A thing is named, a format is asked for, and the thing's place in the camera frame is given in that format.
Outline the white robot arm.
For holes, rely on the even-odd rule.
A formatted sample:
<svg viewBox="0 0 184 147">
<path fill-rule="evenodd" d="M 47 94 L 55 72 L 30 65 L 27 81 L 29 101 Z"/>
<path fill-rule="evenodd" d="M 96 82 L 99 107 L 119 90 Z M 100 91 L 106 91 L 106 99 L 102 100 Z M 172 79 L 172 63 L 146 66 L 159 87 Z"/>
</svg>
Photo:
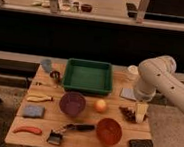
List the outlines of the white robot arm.
<svg viewBox="0 0 184 147">
<path fill-rule="evenodd" d="M 169 55 L 150 58 L 138 66 L 139 77 L 133 85 L 133 94 L 138 102 L 151 101 L 160 91 L 184 113 L 184 83 L 176 79 L 176 61 Z"/>
</svg>

